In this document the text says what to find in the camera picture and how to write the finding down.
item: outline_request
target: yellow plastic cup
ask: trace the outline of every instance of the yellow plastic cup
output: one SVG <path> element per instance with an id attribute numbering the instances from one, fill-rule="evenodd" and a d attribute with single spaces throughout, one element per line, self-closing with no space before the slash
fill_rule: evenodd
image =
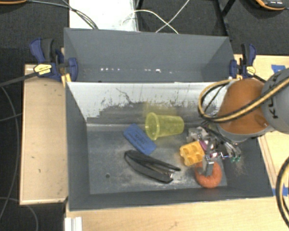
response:
<path id="1" fill-rule="evenodd" d="M 145 132 L 155 141 L 159 137 L 183 133 L 184 121 L 180 116 L 156 115 L 150 112 L 145 118 Z"/>

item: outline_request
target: blue clamp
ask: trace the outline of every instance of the blue clamp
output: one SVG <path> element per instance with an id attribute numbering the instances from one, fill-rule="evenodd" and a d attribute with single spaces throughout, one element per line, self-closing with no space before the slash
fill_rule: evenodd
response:
<path id="1" fill-rule="evenodd" d="M 76 81 L 78 76 L 76 58 L 69 58 L 67 63 L 65 63 L 63 54 L 59 50 L 55 50 L 56 56 L 54 59 L 52 55 L 52 38 L 37 38 L 33 40 L 29 46 L 32 55 L 37 59 L 39 64 L 47 63 L 48 65 L 51 65 L 51 69 L 47 73 L 39 74 L 37 72 L 38 77 L 47 77 L 60 82 L 63 74 L 60 73 L 59 69 L 64 68 L 66 70 L 69 68 L 71 80 Z"/>
<path id="2" fill-rule="evenodd" d="M 255 74 L 252 66 L 256 58 L 256 48 L 252 44 L 241 44 L 243 58 L 240 58 L 240 64 L 236 60 L 231 60 L 229 65 L 229 76 L 236 78 L 241 75 L 243 79 L 251 78 Z"/>

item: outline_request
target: white cable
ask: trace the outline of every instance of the white cable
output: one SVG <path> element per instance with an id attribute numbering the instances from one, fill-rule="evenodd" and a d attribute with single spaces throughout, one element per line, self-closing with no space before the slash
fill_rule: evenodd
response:
<path id="1" fill-rule="evenodd" d="M 160 30 L 162 30 L 166 25 L 170 26 L 169 23 L 171 23 L 175 18 L 177 18 L 177 16 L 179 15 L 179 13 L 185 8 L 185 6 L 189 3 L 190 0 L 187 0 L 185 2 L 185 4 L 178 10 L 178 12 L 174 15 L 174 17 L 168 21 L 168 23 L 166 23 L 164 26 L 162 26 L 159 30 L 156 31 L 156 33 L 158 33 Z"/>
<path id="2" fill-rule="evenodd" d="M 157 13 L 155 13 L 155 12 L 153 12 L 153 11 L 150 11 L 150 10 L 134 10 L 134 11 L 132 11 L 132 12 L 130 12 L 130 13 L 128 14 L 128 16 L 130 17 L 130 19 L 134 19 L 134 18 L 131 17 L 131 14 L 135 14 L 136 12 L 148 12 L 148 13 L 152 13 L 152 14 L 155 15 L 158 19 L 160 19 L 163 23 L 165 23 L 164 27 L 165 27 L 165 26 L 169 26 L 176 34 L 179 34 L 176 29 L 174 29 L 171 25 L 169 25 L 169 23 L 167 23 L 163 18 L 161 18 Z"/>

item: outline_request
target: yellow toy block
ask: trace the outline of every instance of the yellow toy block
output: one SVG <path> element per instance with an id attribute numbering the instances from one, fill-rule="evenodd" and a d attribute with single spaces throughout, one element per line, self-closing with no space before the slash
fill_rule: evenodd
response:
<path id="1" fill-rule="evenodd" d="M 184 158 L 184 164 L 191 166 L 202 161 L 203 149 L 199 141 L 194 141 L 180 147 L 180 155 Z"/>

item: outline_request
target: wooden board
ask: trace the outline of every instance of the wooden board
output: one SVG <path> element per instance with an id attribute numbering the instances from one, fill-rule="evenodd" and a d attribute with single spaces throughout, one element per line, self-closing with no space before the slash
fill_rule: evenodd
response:
<path id="1" fill-rule="evenodd" d="M 32 73 L 27 65 L 25 74 Z M 23 97 L 20 204 L 63 202 L 67 197 L 62 83 L 34 77 Z"/>
<path id="2" fill-rule="evenodd" d="M 271 64 L 289 67 L 289 57 L 257 56 L 258 75 L 273 74 Z M 32 66 L 26 66 L 26 74 Z M 25 81 L 20 204 L 62 202 L 67 197 L 63 86 L 50 79 Z M 289 155 L 289 135 L 278 132 L 260 139 L 271 183 Z M 82 217 L 83 230 L 288 230 L 275 199 L 258 198 L 183 205 L 69 212 Z"/>

